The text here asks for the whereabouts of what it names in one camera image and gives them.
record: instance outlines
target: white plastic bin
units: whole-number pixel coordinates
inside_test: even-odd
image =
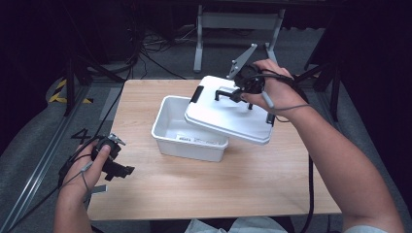
[[[161,153],[219,162],[228,145],[226,136],[187,124],[185,111],[190,98],[168,95],[157,114],[152,135]]]

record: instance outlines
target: person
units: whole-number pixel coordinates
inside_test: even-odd
[[[259,60],[254,64],[260,70],[292,77],[287,69],[270,59]],[[342,230],[351,233],[366,230],[404,232],[394,200],[380,173],[366,155],[308,106],[286,83],[265,78],[264,90],[274,108],[266,104],[261,94],[243,93],[242,98],[269,113],[287,118],[296,128],[330,195],[342,212]],[[85,148],[81,155],[90,153],[92,146]],[[91,232],[83,201],[86,193],[97,183],[109,152],[109,147],[99,152],[91,167],[85,171],[85,180],[78,176],[60,189],[55,208],[55,233]],[[77,161],[65,181],[78,174],[89,161],[89,156]]]

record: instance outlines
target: light wood tabletop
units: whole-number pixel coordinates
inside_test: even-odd
[[[108,191],[88,206],[93,220],[291,216],[309,212],[308,152],[288,122],[276,121],[270,142],[229,139],[221,162],[159,152],[151,131],[166,95],[191,97],[199,81],[127,81],[112,132],[126,142],[116,162],[135,167],[104,180]],[[315,214],[340,213],[315,167]]]

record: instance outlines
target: label on container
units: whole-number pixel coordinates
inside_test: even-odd
[[[218,145],[218,142],[215,141],[205,141],[198,138],[188,137],[186,135],[178,134],[176,135],[176,139],[179,141],[187,142],[187,143],[197,143],[197,144],[204,144],[204,145]]]

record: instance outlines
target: white lid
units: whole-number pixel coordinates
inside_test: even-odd
[[[204,77],[190,100],[185,120],[228,137],[259,145],[267,144],[273,125],[266,122],[266,110],[255,105],[250,110],[248,103],[235,103],[223,95],[219,96],[219,101],[215,100],[216,90],[231,93],[235,89],[234,81]]]

